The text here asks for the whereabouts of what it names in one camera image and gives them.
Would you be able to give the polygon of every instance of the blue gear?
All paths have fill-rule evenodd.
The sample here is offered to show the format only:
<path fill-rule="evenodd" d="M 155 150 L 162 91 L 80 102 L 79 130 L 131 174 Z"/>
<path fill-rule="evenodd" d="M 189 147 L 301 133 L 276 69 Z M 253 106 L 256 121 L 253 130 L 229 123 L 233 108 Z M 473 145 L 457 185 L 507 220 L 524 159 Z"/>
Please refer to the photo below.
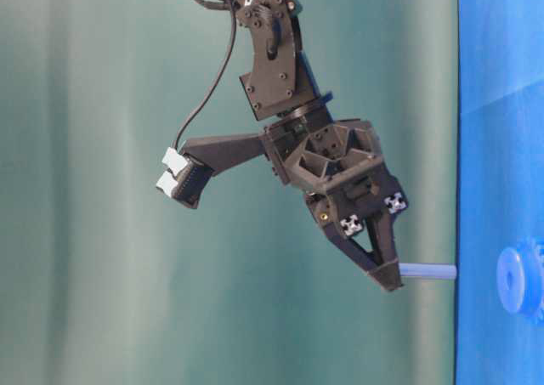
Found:
<path fill-rule="evenodd" d="M 502 251 L 496 285 L 504 309 L 544 326 L 544 240 L 527 239 Z"/>

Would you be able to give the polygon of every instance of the blue wall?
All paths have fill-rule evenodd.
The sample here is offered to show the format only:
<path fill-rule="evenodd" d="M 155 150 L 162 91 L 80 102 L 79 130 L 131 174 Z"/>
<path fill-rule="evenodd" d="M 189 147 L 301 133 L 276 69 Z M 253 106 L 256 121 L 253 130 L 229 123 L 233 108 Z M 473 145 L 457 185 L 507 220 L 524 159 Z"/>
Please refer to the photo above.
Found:
<path fill-rule="evenodd" d="M 544 0 L 459 0 L 457 383 L 544 382 L 544 331 L 501 306 L 502 249 L 544 236 Z"/>

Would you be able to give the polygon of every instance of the robotic arm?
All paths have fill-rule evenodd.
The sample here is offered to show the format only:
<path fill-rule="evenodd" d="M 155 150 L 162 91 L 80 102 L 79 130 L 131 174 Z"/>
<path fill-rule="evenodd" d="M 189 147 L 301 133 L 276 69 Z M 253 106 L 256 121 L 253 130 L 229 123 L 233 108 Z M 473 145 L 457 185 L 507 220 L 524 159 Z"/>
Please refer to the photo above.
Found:
<path fill-rule="evenodd" d="M 303 192 L 314 221 L 327 239 L 383 289 L 402 286 L 393 223 L 408 207 L 398 180 L 383 158 L 369 122 L 333 121 L 303 53 L 297 0 L 196 0 L 213 10 L 227 10 L 252 35 L 252 71 L 240 76 L 258 121 L 276 117 L 259 134 L 178 141 L 203 104 L 190 115 L 163 162 L 167 171 L 157 188 L 196 209 L 211 177 L 265 155 L 283 184 Z M 212 91 L 224 71 L 230 50 Z M 371 248 L 355 236 L 367 230 Z"/>

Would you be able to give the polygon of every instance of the green backdrop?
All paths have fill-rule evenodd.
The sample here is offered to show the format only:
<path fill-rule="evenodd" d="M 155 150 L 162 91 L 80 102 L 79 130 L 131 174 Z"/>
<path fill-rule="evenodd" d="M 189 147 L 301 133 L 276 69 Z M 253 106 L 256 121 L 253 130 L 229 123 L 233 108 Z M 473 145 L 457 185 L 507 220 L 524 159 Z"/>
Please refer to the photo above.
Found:
<path fill-rule="evenodd" d="M 403 261 L 452 262 L 456 0 L 301 0 L 337 119 L 411 199 Z M 381 292 L 257 159 L 191 212 L 154 189 L 229 17 L 190 0 L 0 0 L 0 377 L 9 384 L 452 383 L 453 285 Z M 237 76 L 188 136 L 260 129 Z"/>

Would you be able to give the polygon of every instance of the cable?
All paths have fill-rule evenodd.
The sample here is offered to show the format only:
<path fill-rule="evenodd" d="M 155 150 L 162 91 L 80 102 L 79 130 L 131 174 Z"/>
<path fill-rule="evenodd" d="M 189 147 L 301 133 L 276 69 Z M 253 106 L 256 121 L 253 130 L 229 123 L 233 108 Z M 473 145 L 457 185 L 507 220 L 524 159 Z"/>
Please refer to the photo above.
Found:
<path fill-rule="evenodd" d="M 204 0 L 195 0 L 200 5 L 203 5 L 202 3 L 209 3 L 205 2 Z M 201 112 L 202 108 L 206 105 L 208 100 L 212 97 L 213 92 L 215 91 L 216 87 L 219 85 L 219 81 L 221 80 L 221 77 L 224 74 L 224 71 L 227 67 L 227 64 L 229 63 L 230 56 L 232 55 L 232 50 L 235 46 L 235 40 L 236 40 L 236 15 L 235 15 L 235 6 L 232 2 L 232 0 L 224 0 L 225 3 L 222 3 L 229 11 L 230 11 L 230 39 L 229 39 L 229 45 L 227 46 L 227 51 L 225 53 L 223 62 L 221 63 L 221 66 L 219 67 L 219 71 L 217 75 L 215 76 L 215 79 L 212 82 L 212 86 L 207 90 L 206 95 L 204 96 L 204 99 L 202 102 L 187 116 L 184 123 L 182 124 L 181 128 L 178 131 L 178 135 L 176 136 L 176 139 L 172 142 L 172 148 L 177 150 L 179 147 L 179 141 L 181 140 L 181 136 L 183 135 L 185 129 L 191 124 L 191 122 L 195 119 L 195 117 Z"/>
<path fill-rule="evenodd" d="M 215 10 L 222 10 L 222 11 L 226 11 L 229 9 L 229 5 L 227 3 L 206 1 L 206 0 L 195 0 L 195 1 L 199 3 L 202 7 L 207 9 L 215 9 Z"/>

